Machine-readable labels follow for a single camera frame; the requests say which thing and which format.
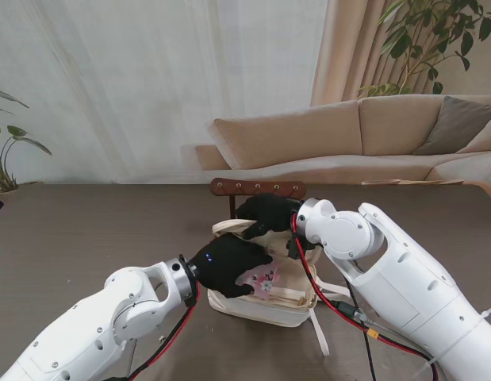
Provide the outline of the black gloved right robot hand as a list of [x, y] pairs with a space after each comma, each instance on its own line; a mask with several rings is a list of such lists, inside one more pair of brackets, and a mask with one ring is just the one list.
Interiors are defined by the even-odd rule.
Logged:
[[257, 194], [248, 198], [236, 209], [239, 219], [254, 221], [246, 228], [242, 238], [251, 240], [266, 233], [290, 230], [292, 216], [296, 214], [303, 201], [284, 198], [276, 194]]

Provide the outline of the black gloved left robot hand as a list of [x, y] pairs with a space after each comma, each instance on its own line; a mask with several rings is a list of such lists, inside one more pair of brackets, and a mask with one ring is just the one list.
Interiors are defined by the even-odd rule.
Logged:
[[226, 298], [238, 298], [253, 294], [254, 288], [246, 283], [237, 284], [237, 279], [272, 260], [263, 246], [226, 233], [209, 242], [187, 264], [203, 287]]

